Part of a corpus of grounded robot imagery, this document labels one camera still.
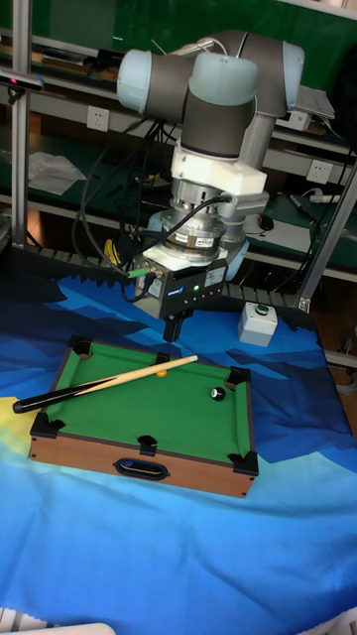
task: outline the light blue joint cap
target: light blue joint cap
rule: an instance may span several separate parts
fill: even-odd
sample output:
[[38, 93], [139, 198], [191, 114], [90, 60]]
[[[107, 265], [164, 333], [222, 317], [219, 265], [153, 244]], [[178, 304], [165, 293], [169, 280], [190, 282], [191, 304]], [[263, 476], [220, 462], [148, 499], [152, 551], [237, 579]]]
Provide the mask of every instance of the light blue joint cap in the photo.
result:
[[283, 42], [284, 81], [288, 110], [293, 110], [297, 103], [303, 63], [304, 51], [300, 47]]
[[117, 95], [122, 106], [145, 112], [152, 71], [150, 51], [133, 49], [124, 56], [119, 68]]
[[253, 62], [215, 53], [201, 53], [188, 85], [191, 93], [216, 106], [240, 106], [252, 101], [258, 67]]

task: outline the pool cue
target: pool cue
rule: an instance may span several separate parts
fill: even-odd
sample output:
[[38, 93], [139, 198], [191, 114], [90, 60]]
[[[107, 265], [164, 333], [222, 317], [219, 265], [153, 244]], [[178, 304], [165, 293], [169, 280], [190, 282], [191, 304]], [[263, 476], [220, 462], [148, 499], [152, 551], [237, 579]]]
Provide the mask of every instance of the pool cue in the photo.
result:
[[120, 373], [119, 375], [112, 375], [111, 377], [96, 379], [95, 381], [86, 382], [85, 384], [70, 386], [69, 388], [62, 388], [61, 390], [54, 390], [53, 392], [45, 393], [44, 395], [29, 397], [29, 399], [16, 401], [15, 404], [13, 404], [13, 411], [16, 414], [28, 413], [31, 410], [37, 410], [39, 408], [51, 406], [52, 404], [58, 404], [59, 402], [66, 399], [71, 399], [72, 397], [87, 395], [88, 393], [95, 392], [96, 390], [111, 388], [111, 386], [118, 386], [119, 384], [125, 384], [128, 381], [134, 381], [134, 379], [141, 379], [142, 377], [155, 375], [156, 373], [159, 373], [163, 370], [178, 368], [179, 366], [190, 364], [192, 361], [197, 361], [197, 359], [197, 355], [191, 355], [190, 357], [183, 357], [182, 359], [167, 361], [163, 364], [146, 366], [145, 368], [138, 368], [138, 370], [131, 370], [127, 373]]

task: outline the mini pool table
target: mini pool table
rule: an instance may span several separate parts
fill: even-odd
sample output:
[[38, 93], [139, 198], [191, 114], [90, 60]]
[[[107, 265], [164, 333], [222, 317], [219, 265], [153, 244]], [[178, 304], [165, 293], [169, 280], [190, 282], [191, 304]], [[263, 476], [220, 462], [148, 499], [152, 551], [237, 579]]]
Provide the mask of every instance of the mini pool table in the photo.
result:
[[[168, 361], [74, 336], [51, 390]], [[222, 401], [211, 390], [222, 387]], [[249, 371], [190, 363], [47, 406], [33, 460], [245, 497], [258, 475]]]

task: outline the green button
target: green button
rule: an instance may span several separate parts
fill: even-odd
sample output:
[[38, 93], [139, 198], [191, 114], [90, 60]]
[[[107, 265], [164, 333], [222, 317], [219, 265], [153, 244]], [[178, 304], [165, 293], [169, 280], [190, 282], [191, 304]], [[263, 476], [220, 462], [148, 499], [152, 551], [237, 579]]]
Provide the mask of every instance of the green button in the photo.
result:
[[269, 313], [269, 307], [266, 305], [258, 305], [256, 308], [256, 313], [258, 316], [267, 316]]

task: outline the blue label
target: blue label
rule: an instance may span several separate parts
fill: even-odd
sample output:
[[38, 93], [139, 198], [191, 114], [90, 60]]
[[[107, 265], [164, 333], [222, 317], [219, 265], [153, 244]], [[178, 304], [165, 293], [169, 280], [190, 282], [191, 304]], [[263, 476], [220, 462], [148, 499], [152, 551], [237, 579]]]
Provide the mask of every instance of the blue label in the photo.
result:
[[166, 292], [166, 297], [170, 298], [171, 296], [178, 296], [179, 294], [183, 293], [185, 287], [177, 287], [176, 289], [171, 289], [170, 291]]

